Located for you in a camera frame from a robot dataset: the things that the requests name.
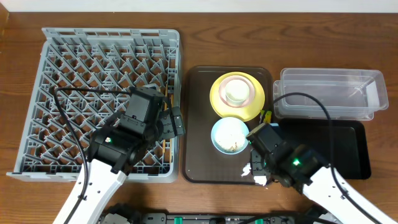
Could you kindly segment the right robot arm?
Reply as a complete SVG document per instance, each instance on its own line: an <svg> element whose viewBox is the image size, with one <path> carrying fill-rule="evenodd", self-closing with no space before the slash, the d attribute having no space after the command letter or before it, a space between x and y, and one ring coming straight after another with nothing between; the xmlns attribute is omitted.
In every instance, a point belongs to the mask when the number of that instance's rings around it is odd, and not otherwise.
<svg viewBox="0 0 398 224"><path fill-rule="evenodd" d="M292 147L270 125L262 123L246 139L252 146L251 172L264 185L278 182L319 204L341 223L394 223L363 197L316 151Z"/></svg>

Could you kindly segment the yellow green snack wrapper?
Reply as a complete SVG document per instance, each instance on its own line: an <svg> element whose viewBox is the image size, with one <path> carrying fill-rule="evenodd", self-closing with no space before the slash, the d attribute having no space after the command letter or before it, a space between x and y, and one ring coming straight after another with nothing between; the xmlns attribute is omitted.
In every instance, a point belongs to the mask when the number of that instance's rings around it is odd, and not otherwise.
<svg viewBox="0 0 398 224"><path fill-rule="evenodd" d="M265 110L261 110L261 112L260 112L260 124L261 123L267 123L267 124L269 124L269 123L271 123L271 121L272 121L272 111L271 110L267 110L267 111L265 111Z"/></svg>

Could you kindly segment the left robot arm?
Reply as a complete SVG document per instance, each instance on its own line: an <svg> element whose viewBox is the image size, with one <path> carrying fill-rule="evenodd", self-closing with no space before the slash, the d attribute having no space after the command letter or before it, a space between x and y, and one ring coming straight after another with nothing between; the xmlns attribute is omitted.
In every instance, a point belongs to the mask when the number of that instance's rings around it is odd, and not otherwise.
<svg viewBox="0 0 398 224"><path fill-rule="evenodd" d="M146 150L185 134L180 108L161 92L133 86L126 94L127 110L109 116L92 134L87 150L77 145L83 167L55 223L96 223Z"/></svg>

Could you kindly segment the white tissue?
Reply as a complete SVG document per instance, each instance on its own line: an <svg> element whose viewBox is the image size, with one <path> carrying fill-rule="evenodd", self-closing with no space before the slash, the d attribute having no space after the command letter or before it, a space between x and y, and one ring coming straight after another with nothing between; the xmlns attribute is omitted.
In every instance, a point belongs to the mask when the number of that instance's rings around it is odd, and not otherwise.
<svg viewBox="0 0 398 224"><path fill-rule="evenodd" d="M251 165L250 165L250 163L247 163L243 167L243 173L241 174L241 177L248 176L249 174L251 174ZM254 176L253 179L254 179L254 183L257 185L261 185L261 186L267 185L267 177L266 176Z"/></svg>

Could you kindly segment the food scraps rice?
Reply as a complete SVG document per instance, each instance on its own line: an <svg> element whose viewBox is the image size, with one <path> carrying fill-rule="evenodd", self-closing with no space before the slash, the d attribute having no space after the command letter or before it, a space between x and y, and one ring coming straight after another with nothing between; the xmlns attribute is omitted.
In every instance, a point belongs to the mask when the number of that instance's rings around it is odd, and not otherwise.
<svg viewBox="0 0 398 224"><path fill-rule="evenodd" d="M237 154L246 147L244 129L239 123L223 123L215 132L215 144L226 154Z"/></svg>

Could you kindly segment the light blue bowl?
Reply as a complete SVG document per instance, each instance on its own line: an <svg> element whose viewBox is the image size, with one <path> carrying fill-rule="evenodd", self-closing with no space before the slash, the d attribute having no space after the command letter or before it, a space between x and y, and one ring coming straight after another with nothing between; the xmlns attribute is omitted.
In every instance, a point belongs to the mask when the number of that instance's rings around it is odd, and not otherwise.
<svg viewBox="0 0 398 224"><path fill-rule="evenodd" d="M211 130L211 141L214 147L223 154L235 155L248 146L246 136L249 129L238 118L226 117L218 120Z"/></svg>

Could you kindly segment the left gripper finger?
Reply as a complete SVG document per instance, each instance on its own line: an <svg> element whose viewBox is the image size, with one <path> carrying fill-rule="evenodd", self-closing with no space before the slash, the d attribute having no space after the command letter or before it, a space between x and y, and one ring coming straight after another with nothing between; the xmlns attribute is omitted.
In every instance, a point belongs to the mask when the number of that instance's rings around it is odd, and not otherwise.
<svg viewBox="0 0 398 224"><path fill-rule="evenodd" d="M158 140L167 140L174 138L174 129L172 126L169 110L161 111L159 113L157 128L159 131Z"/></svg>
<svg viewBox="0 0 398 224"><path fill-rule="evenodd" d="M172 116L175 124L174 133L176 136L185 134L185 126L183 124L182 114L178 106L172 108Z"/></svg>

